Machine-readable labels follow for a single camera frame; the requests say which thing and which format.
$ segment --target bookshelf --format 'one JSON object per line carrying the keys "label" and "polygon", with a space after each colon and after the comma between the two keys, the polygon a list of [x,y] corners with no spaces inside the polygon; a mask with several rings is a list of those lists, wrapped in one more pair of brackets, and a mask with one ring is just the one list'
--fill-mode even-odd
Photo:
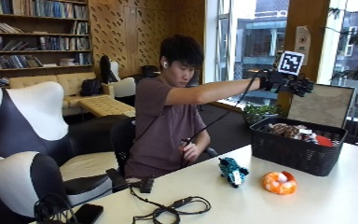
{"label": "bookshelf", "polygon": [[94,71],[91,40],[87,0],[0,0],[0,77]]}

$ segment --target white table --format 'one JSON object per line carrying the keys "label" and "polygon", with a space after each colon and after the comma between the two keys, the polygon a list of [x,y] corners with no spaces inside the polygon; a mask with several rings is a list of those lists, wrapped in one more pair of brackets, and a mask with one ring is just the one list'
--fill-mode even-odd
{"label": "white table", "polygon": [[[188,196],[204,197],[212,210],[203,215],[181,216],[181,223],[358,223],[358,146],[344,145],[340,161],[326,177],[253,157],[252,146],[220,157],[235,158],[251,171],[239,189],[220,176],[219,159],[215,158],[158,178],[152,193],[140,194],[165,205]],[[262,188],[261,177],[270,171],[289,171],[294,175],[298,182],[294,194],[277,195]],[[104,206],[99,224],[130,224],[134,216],[147,215],[156,208],[132,196],[128,189],[90,203]],[[173,219],[162,215],[163,223],[172,223],[169,220]]]}

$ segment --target wicker basket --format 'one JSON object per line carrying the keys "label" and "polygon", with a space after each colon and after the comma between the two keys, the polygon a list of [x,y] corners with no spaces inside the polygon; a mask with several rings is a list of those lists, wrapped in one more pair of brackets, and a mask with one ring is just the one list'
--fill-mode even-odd
{"label": "wicker basket", "polygon": [[[305,125],[314,133],[328,137],[333,147],[290,139],[268,133],[268,125],[286,123]],[[312,175],[328,176],[338,162],[348,130],[284,118],[268,118],[252,126],[253,156],[289,166]]]}

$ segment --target wooden wall panel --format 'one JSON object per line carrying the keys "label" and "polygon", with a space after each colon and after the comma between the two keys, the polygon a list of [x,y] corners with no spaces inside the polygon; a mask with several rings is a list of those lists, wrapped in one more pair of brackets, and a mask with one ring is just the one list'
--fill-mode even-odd
{"label": "wooden wall panel", "polygon": [[177,4],[176,31],[192,36],[204,46],[205,0],[184,0]]}
{"label": "wooden wall panel", "polygon": [[124,70],[127,65],[124,8],[115,2],[90,1],[96,74],[100,74],[99,62],[104,54],[119,62],[120,71]]}
{"label": "wooden wall panel", "polygon": [[139,60],[140,66],[152,64],[160,67],[160,42],[172,30],[169,12],[139,8]]}
{"label": "wooden wall panel", "polygon": [[[296,0],[290,1],[289,19],[286,27],[285,49],[294,50],[297,26],[308,26],[312,33],[312,50],[308,65],[302,66],[301,73],[312,80],[317,80],[325,34],[321,31],[326,27],[330,1]],[[278,103],[285,112],[290,111],[292,94],[280,92]]]}
{"label": "wooden wall panel", "polygon": [[160,42],[173,34],[204,44],[205,0],[90,0],[96,73],[106,54],[120,63],[120,77],[160,67]]}

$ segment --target smartphone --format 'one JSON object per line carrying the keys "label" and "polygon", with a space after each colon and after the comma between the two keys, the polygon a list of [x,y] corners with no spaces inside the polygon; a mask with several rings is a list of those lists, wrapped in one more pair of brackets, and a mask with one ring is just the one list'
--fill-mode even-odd
{"label": "smartphone", "polygon": [[75,212],[75,217],[70,218],[70,223],[94,224],[104,211],[104,207],[96,204],[86,203]]}

